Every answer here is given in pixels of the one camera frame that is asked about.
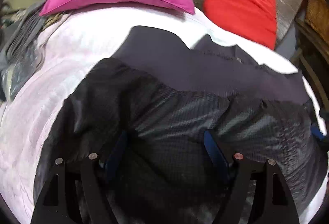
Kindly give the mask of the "black quilted jacket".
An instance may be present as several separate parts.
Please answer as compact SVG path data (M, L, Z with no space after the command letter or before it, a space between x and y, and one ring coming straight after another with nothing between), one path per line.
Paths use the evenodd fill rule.
M224 188L204 132L256 162L274 159L299 223L317 222L328 184L328 140L301 73L259 65L238 46L136 26L64 101L42 147L35 205L57 158L99 153L129 133L127 168L106 190L117 223L214 223Z

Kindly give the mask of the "wooden side table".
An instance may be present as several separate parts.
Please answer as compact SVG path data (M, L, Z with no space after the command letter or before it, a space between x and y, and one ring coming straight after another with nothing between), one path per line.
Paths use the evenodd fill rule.
M297 52L291 61L302 70L320 108L328 110L328 2L306 0L304 19L295 19Z

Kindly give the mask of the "red pillow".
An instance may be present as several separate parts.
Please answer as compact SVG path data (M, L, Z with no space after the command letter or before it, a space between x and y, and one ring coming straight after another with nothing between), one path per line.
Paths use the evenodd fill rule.
M228 32L275 48L276 0L204 0L204 14Z

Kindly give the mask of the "grey garment bag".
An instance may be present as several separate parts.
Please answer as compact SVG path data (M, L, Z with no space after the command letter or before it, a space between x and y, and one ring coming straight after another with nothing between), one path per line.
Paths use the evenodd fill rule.
M1 101L13 101L25 83L40 68L44 50L37 45L38 35L46 23L40 12L45 0L32 4L21 19L2 32Z

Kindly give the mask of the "white bed blanket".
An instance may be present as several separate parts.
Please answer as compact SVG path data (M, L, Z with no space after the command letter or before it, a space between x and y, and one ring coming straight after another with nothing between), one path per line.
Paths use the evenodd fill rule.
M65 15L37 38L37 45L46 47L43 67L12 102L1 106L1 196L20 223L32 223L37 166L64 101L99 61L115 54L136 26L171 32L189 49L208 35L218 46L238 46L276 72L298 72L274 51L223 30L201 11L190 15L145 5L96 5ZM319 123L319 105L302 78Z

